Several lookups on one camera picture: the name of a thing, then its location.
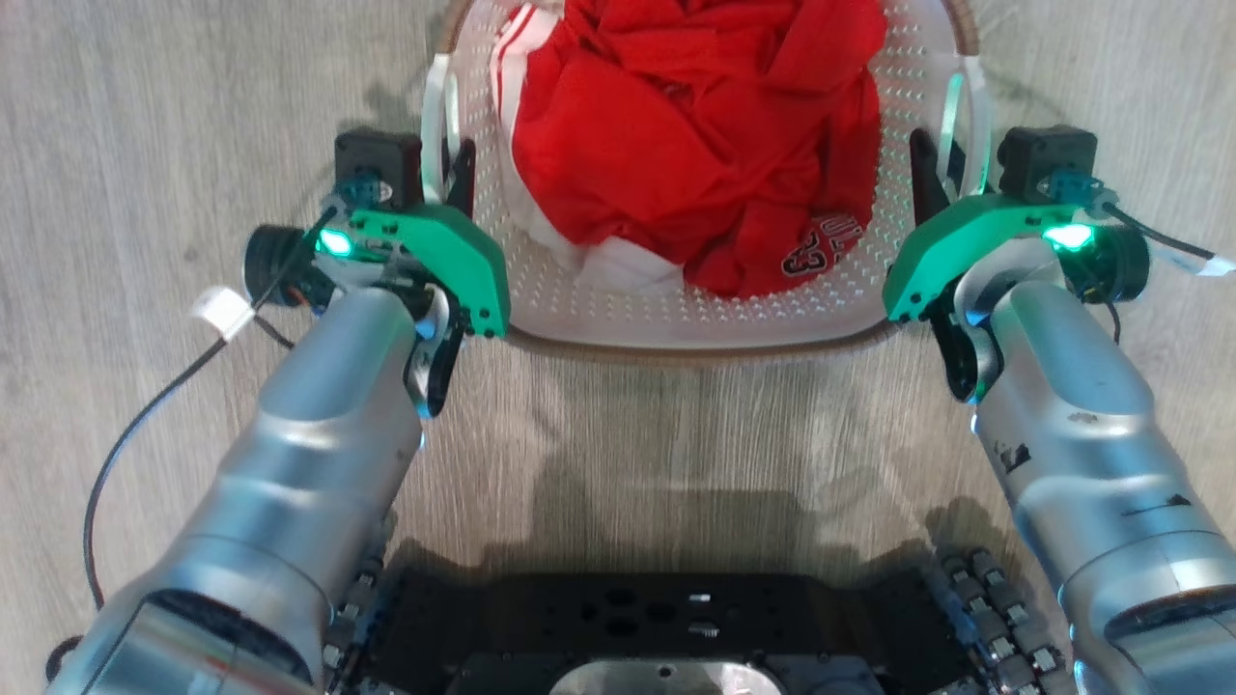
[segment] black cable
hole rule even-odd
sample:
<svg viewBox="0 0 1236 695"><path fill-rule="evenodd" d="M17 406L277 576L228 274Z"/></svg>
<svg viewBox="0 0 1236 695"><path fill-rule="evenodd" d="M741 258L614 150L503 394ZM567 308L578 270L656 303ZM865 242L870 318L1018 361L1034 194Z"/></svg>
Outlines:
<svg viewBox="0 0 1236 695"><path fill-rule="evenodd" d="M305 235L300 239L300 242L297 244L297 247L293 249L288 260L284 261L279 271L274 273L273 279L271 279L271 284L257 297L257 299L250 303L250 308L257 312L266 305L266 303L271 301L276 289L278 289L279 284L283 282L284 277L287 277L292 268L295 268L302 262L302 256L305 251L313 254L313 249L318 244L318 235L321 234L321 229L326 226L326 223L335 216L335 211L334 207L326 208L326 210L323 211L321 216L318 218L318 221L314 223L308 231L305 231ZM90 597L94 599L95 610L103 608L104 603L103 587L99 585L99 574L94 560L94 517L99 511L99 497L103 495L103 487L108 484L108 477L111 476L112 469L116 467L120 453L124 450L125 445L129 444L129 440L137 432L137 429L145 424L147 418L150 418L151 413L163 404L163 402L167 401L172 393L176 393L178 388L184 386L184 382L193 378L193 375L201 371L201 367L206 366L206 364L226 346L227 341L222 338L215 340L214 345L208 348L206 351L194 360L192 365L173 378L171 383L164 386L150 403L146 403L146 406L137 412L137 416L130 420L129 425L125 427L125 430L120 434L120 438L116 439L116 443L112 444L111 450L108 453L108 458L104 459L103 466L99 469L99 474L94 479L94 485L90 487L90 497L85 503L85 518L82 523L82 558L85 563L85 580L90 587Z"/></svg>
<svg viewBox="0 0 1236 695"><path fill-rule="evenodd" d="M1120 331L1121 331L1120 312L1116 310L1116 304L1111 299L1107 299L1106 302L1104 302L1104 304L1106 304L1107 310L1111 312L1111 323L1112 323L1111 339L1116 341L1116 345L1120 345Z"/></svg>
<svg viewBox="0 0 1236 695"><path fill-rule="evenodd" d="M1142 236L1145 236L1146 239L1149 239L1152 241L1157 241L1157 242L1162 244L1163 246L1167 246L1168 249L1175 249L1177 251L1180 251L1182 254L1188 254L1190 256L1196 256L1196 257L1201 258L1203 261L1209 261L1209 260L1211 260L1211 258L1215 257L1214 251L1208 251L1206 249L1203 249L1201 246L1194 246L1193 244L1189 244L1188 241L1180 241L1179 239L1168 236L1168 235L1166 235L1166 234L1163 234L1161 231L1156 231L1156 230L1146 226L1145 224L1142 224L1141 221L1138 221L1136 218L1133 218L1128 213L1126 213L1126 211L1121 210L1119 207L1116 207L1115 203L1104 203L1103 209L1106 210L1107 213L1110 213L1111 216L1116 218L1117 220L1120 220L1120 221L1125 223L1126 225L1128 225L1128 226L1136 229L1137 231L1140 231L1142 234Z"/></svg>
<svg viewBox="0 0 1236 695"><path fill-rule="evenodd" d="M77 646L80 643L82 636L74 634L52 649L52 653L47 655L47 662L43 664L43 675L47 676L47 683L56 680L56 676L61 673L61 667L64 665L64 657L73 649L77 649Z"/></svg>
<svg viewBox="0 0 1236 695"><path fill-rule="evenodd" d="M108 458L104 459L103 467L99 469L99 475L94 479L94 486L90 487L90 497L85 503L85 522L82 531L82 553L85 559L85 580L90 585L90 596L94 599L94 607L103 607L103 589L99 586L99 575L95 571L94 565L94 516L99 510L99 496L103 495L103 486L106 485L108 477L111 475L111 470L116 466L116 460L120 458L120 451L129 444L133 433L137 432L145 422L146 418L154 412L156 408L163 404L163 401L168 396L176 392L177 388L184 385L184 382L193 378L193 375L201 371L201 367L206 366L206 362L213 360L215 355L222 351L227 346L227 341L222 338L215 340L214 345L206 349L197 360L193 361L183 372L180 372L176 378L173 378L163 391L158 392L158 396L146 403L137 416L129 422L125 432L120 434L120 439L111 445L111 451L108 453Z"/></svg>
<svg viewBox="0 0 1236 695"><path fill-rule="evenodd" d="M287 335L283 335L282 333L279 333L279 329L274 328L271 324L271 322L263 319L262 317L255 315L253 317L253 323L257 324L257 328L262 329L262 333L269 335L271 340L278 343L286 350L290 350L290 349L293 349L293 348L297 346L297 344L293 343L292 339L289 339Z"/></svg>

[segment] wooden floor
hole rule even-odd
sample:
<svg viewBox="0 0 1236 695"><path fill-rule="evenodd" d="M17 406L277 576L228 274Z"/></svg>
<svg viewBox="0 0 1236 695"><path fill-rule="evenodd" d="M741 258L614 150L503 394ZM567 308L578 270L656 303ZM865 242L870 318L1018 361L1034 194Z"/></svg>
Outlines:
<svg viewBox="0 0 1236 695"><path fill-rule="evenodd" d="M1099 132L1128 210L1236 254L1236 4L973 2L1002 124ZM87 492L129 418L209 344L188 307L239 281L258 223L310 219L337 131L415 125L441 6L0 0L0 691L37 691L48 649L90 621ZM1124 313L1229 533L1234 307L1236 278L1161 268ZM100 510L106 590L166 547L278 359L242 336L132 443ZM601 367L478 344L459 367L399 510L402 535L465 569L854 581L889 553L983 543L1043 595L921 329L797 366Z"/></svg>

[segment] laundry basket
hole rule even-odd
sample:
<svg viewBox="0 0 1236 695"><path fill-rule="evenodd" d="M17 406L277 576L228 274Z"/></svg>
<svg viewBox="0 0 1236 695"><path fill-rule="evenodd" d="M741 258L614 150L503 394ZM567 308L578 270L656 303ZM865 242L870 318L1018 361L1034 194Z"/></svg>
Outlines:
<svg viewBox="0 0 1236 695"><path fill-rule="evenodd" d="M837 267L794 291L744 301L690 287L641 297L580 284L512 224L501 190L489 56L498 30L522 4L456 0L451 6L425 89L421 140L424 162L441 161L444 141L451 150L461 139L476 142L475 219L506 252L508 339L527 350L586 360L708 364L796 360L869 345L892 331L880 291L915 224L910 134L923 127L948 152L962 134L957 126L964 111L960 145L968 157L955 193L973 194L986 184L991 105L965 0L884 0L889 32L870 63L884 120L874 219ZM942 167L947 163L941 157ZM423 169L426 195L441 195L441 172Z"/></svg>

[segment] green led light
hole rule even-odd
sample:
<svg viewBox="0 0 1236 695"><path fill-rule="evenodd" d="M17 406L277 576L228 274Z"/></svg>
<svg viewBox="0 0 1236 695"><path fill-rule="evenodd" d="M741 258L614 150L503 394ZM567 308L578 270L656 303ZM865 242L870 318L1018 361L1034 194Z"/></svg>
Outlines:
<svg viewBox="0 0 1236 695"><path fill-rule="evenodd" d="M1044 231L1043 239L1058 249L1077 251L1094 240L1094 228L1084 224L1067 224Z"/></svg>
<svg viewBox="0 0 1236 695"><path fill-rule="evenodd" d="M352 252L352 240L342 231L324 229L318 240L321 242L321 247L331 256L349 256Z"/></svg>

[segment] screw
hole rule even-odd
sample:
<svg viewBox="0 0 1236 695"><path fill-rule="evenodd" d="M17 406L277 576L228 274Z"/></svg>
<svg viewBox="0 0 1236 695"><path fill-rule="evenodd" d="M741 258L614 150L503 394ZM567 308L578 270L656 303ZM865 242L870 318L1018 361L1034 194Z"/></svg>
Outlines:
<svg viewBox="0 0 1236 695"><path fill-rule="evenodd" d="M703 637L705 639L716 639L717 636L721 634L721 628L717 627L717 623L712 621L701 620L701 621L691 621L691 625L687 626L687 632L698 637Z"/></svg>
<svg viewBox="0 0 1236 695"><path fill-rule="evenodd" d="M328 667L337 669L339 664L344 662L344 653L339 650L339 647L326 644L326 647L321 650L321 660Z"/></svg>

